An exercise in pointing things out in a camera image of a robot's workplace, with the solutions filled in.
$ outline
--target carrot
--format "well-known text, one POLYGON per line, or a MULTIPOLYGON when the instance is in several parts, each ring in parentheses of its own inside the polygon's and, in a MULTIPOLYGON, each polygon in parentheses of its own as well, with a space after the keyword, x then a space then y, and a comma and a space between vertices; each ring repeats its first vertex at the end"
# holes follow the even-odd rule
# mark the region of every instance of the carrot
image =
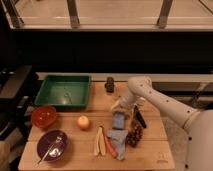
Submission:
POLYGON ((109 153, 112 155, 112 157, 117 157, 118 153, 117 151, 114 149, 111 141, 108 139, 108 137, 106 136, 105 133, 103 133, 104 135, 104 140, 105 140, 105 144, 106 144, 106 147, 107 147, 107 150, 109 151, 109 153))

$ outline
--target purple plate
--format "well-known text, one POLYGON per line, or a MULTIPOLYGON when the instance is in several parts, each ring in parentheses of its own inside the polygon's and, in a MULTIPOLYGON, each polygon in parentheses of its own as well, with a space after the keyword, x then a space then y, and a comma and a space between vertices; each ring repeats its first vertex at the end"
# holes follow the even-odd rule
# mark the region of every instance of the purple plate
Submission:
POLYGON ((38 156, 42 158, 48 152, 44 161, 55 161, 61 157, 67 145, 67 135, 60 130, 53 130, 41 137, 37 144, 37 153, 38 156))

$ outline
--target grapes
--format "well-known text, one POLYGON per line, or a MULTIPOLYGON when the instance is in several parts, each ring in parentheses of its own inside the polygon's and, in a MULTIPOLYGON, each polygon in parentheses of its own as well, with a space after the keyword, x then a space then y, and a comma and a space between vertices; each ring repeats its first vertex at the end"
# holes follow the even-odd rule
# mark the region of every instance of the grapes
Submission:
POLYGON ((126 137, 126 143, 132 147, 136 147, 143 136, 143 127, 137 120, 131 122, 131 130, 126 137))

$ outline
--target white object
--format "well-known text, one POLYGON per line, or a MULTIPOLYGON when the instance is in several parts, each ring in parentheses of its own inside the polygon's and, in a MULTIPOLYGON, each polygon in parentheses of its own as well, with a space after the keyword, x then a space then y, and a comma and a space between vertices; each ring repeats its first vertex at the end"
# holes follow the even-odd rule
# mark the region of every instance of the white object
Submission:
POLYGON ((147 99, 188 133, 187 171, 213 171, 213 110, 185 105, 154 90, 151 79, 140 76, 128 80, 128 89, 116 105, 131 108, 138 97, 147 99))

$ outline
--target teal plastic tray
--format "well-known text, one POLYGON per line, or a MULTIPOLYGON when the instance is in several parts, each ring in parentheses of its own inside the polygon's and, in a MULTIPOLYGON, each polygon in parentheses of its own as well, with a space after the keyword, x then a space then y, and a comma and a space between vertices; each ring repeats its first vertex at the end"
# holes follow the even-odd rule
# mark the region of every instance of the teal plastic tray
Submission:
POLYGON ((90 76, 48 75, 41 85, 35 105, 52 105, 57 109, 86 108, 90 83, 90 76))

